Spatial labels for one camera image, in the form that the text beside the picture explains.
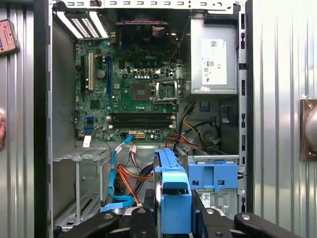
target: blue plastic bracket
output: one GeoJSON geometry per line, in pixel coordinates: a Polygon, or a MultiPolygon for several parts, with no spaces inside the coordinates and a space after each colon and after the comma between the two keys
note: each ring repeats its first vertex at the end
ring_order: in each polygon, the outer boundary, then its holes
{"type": "Polygon", "coordinates": [[[220,192],[223,188],[238,187],[238,165],[216,161],[212,164],[189,164],[189,182],[191,189],[213,188],[220,192]]]}
{"type": "Polygon", "coordinates": [[[161,173],[161,231],[162,234],[189,234],[192,232],[192,192],[185,169],[180,166],[170,149],[155,151],[161,173]]]}

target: corrugated metal wall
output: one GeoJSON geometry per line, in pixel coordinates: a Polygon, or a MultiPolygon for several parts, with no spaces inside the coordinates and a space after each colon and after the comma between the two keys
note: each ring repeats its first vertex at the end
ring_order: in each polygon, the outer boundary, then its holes
{"type": "Polygon", "coordinates": [[[255,213],[317,237],[317,165],[299,162],[299,100],[317,98],[317,3],[253,1],[255,213]]]}
{"type": "Polygon", "coordinates": [[[34,237],[33,13],[0,3],[0,20],[10,19],[20,43],[0,57],[0,112],[6,118],[0,151],[0,237],[34,237]]]}

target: dell logo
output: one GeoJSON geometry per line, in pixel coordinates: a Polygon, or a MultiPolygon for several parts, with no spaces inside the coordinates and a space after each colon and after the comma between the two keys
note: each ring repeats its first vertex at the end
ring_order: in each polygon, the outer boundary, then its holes
{"type": "Polygon", "coordinates": [[[146,60],[156,60],[157,57],[156,56],[145,56],[146,60]]]}

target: green circuit board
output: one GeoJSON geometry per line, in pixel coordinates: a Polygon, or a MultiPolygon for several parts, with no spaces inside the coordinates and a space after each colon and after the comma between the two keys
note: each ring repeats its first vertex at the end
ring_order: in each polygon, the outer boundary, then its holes
{"type": "MultiPolygon", "coordinates": [[[[122,50],[109,41],[79,41],[76,44],[76,137],[92,135],[105,141],[122,141],[130,134],[138,141],[169,138],[175,131],[178,107],[150,101],[149,84],[153,80],[175,78],[173,53],[169,48],[122,50]],[[91,73],[93,83],[88,79],[91,73]],[[141,118],[136,123],[134,117],[141,118]],[[164,121],[164,126],[156,120],[148,122],[147,118],[151,117],[168,119],[168,122],[164,121]]],[[[166,97],[174,96],[172,85],[159,91],[166,97]]]]}

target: sata port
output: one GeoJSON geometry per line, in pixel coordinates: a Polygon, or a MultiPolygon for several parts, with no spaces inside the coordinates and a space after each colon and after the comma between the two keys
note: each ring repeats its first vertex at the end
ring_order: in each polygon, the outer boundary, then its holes
{"type": "Polygon", "coordinates": [[[137,139],[144,139],[145,134],[144,133],[137,133],[137,139]]]}

